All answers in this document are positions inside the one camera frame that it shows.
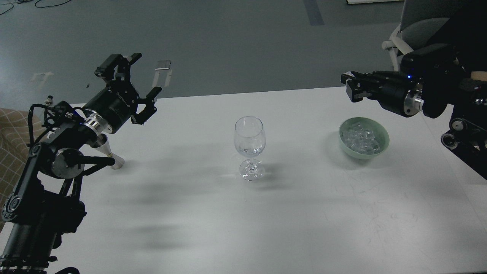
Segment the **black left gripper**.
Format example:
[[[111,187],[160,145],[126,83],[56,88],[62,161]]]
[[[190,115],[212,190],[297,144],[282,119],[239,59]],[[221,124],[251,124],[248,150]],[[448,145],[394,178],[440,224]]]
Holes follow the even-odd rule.
[[[105,132],[109,134],[116,133],[129,118],[133,124],[143,125],[157,111],[156,96],[163,88],[153,87],[146,98],[139,98],[131,82],[131,67],[141,57],[141,53],[128,57],[111,54],[94,71],[95,76],[106,83],[106,87],[82,109],[85,116],[97,114],[103,118],[107,123]],[[139,105],[144,105],[144,108],[137,112]]]

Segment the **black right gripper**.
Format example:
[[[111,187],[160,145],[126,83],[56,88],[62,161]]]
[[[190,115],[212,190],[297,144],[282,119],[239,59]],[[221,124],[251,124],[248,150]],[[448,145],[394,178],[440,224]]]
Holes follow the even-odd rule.
[[[364,98],[375,100],[383,109],[406,118],[422,111],[423,84],[407,73],[348,71],[341,74],[341,84],[346,85],[346,93],[353,103]]]

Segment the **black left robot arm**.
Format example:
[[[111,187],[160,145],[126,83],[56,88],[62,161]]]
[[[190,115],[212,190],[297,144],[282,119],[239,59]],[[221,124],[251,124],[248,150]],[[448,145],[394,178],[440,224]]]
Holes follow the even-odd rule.
[[[2,274],[45,274],[57,258],[62,236],[75,233],[87,215],[81,201],[83,177],[104,167],[123,167],[108,134],[130,120],[144,124],[157,111],[155,86],[142,98],[131,82],[131,67],[142,57],[111,54],[94,74],[105,83],[83,107],[66,101],[31,105],[27,122],[29,154],[23,172],[2,207],[13,227],[1,255]]]

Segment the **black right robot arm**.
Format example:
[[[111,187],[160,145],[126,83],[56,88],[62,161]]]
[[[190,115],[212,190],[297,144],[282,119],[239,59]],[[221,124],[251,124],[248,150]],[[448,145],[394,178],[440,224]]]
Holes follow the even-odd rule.
[[[403,117],[438,118],[453,106],[441,143],[477,174],[487,176],[486,81],[474,80],[452,45],[429,45],[405,54],[400,71],[349,71],[341,83],[351,102],[377,101]]]

